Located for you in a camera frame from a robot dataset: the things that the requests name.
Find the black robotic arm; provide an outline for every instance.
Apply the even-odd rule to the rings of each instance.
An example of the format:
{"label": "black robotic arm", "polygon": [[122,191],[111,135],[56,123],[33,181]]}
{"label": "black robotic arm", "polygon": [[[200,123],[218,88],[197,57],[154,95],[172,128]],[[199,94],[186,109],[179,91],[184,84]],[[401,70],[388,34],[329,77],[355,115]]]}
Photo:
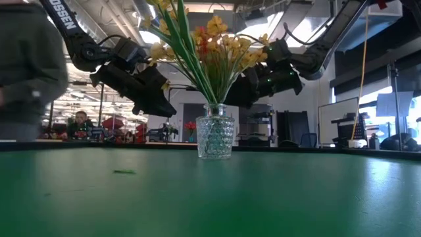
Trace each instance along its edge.
{"label": "black robotic arm", "polygon": [[[421,30],[421,7],[419,0],[401,0],[408,7]],[[259,98],[273,96],[285,90],[294,89],[298,95],[306,80],[322,77],[332,55],[348,33],[351,26],[367,6],[377,0],[348,0],[325,32],[303,54],[291,53],[284,38],[277,39],[264,48],[268,54],[267,66],[257,65],[240,76],[228,92],[225,104],[250,107]]]}
{"label": "black robotic arm", "polygon": [[146,52],[120,36],[113,49],[96,43],[84,32],[64,0],[40,0],[61,33],[73,65],[91,74],[93,85],[102,82],[134,102],[133,114],[171,117],[176,110],[166,100],[161,87],[167,82],[155,67],[135,73],[138,63],[148,63]]}

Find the green tabletop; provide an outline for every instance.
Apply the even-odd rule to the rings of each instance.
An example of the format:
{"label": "green tabletop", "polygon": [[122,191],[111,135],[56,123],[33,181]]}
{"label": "green tabletop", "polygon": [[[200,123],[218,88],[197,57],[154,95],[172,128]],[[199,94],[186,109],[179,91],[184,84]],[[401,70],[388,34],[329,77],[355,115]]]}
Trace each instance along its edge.
{"label": "green tabletop", "polygon": [[[114,171],[133,170],[135,173]],[[421,236],[421,163],[320,153],[0,153],[0,236]]]}

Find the red flower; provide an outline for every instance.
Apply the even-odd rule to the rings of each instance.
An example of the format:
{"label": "red flower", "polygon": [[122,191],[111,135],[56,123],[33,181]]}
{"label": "red flower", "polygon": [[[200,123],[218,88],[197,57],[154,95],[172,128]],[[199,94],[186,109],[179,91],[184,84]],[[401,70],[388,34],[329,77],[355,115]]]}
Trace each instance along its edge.
{"label": "red flower", "polygon": [[188,122],[184,124],[184,128],[189,130],[190,136],[193,135],[193,132],[196,130],[196,123],[195,122]]}

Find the green jacket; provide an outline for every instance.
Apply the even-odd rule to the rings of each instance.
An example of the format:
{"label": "green jacket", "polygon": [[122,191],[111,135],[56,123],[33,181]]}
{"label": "green jacket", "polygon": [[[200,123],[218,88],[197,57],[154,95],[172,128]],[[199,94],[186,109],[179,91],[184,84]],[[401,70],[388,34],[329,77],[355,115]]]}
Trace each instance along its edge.
{"label": "green jacket", "polygon": [[35,4],[0,5],[0,122],[39,124],[67,88],[62,38]]}

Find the person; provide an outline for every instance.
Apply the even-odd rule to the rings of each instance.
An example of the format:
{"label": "person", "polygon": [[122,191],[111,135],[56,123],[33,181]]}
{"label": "person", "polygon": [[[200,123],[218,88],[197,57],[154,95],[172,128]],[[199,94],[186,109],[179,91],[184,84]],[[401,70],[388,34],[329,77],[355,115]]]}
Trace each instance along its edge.
{"label": "person", "polygon": [[132,132],[127,131],[126,136],[125,136],[125,141],[126,143],[134,143],[134,135]]}
{"label": "person", "polygon": [[69,124],[67,128],[68,139],[86,137],[87,128],[93,128],[93,124],[87,119],[85,111],[78,111],[75,117],[74,122]]}
{"label": "person", "polygon": [[45,106],[67,88],[62,38],[42,7],[0,1],[0,140],[30,142]]}

